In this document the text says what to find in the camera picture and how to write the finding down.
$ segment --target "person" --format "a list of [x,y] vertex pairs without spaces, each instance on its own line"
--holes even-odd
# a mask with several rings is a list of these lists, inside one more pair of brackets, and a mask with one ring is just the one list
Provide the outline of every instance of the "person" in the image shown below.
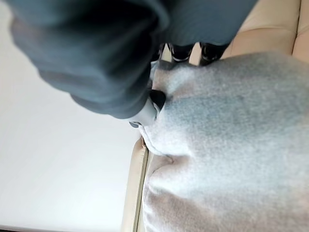
[[165,101],[162,92],[147,89],[150,63],[160,44],[169,43],[173,59],[185,61],[192,44],[203,42],[203,58],[206,64],[213,62],[256,2],[5,1],[14,15],[14,42],[43,80],[88,110],[135,125],[151,124]]

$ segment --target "black shoe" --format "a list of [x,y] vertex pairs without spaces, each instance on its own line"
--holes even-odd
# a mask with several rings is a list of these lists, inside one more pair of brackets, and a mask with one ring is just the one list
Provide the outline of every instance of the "black shoe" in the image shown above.
[[210,43],[199,43],[202,49],[200,65],[205,66],[219,60],[229,44],[213,45]]
[[190,58],[194,44],[187,46],[178,46],[168,43],[169,50],[172,54],[172,59],[175,62],[184,62]]

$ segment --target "dark gray sleeve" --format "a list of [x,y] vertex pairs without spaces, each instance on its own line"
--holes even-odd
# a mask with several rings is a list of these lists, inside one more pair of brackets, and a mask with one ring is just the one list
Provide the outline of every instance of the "dark gray sleeve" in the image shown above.
[[15,44],[85,108],[134,116],[148,94],[155,15],[123,0],[7,0]]

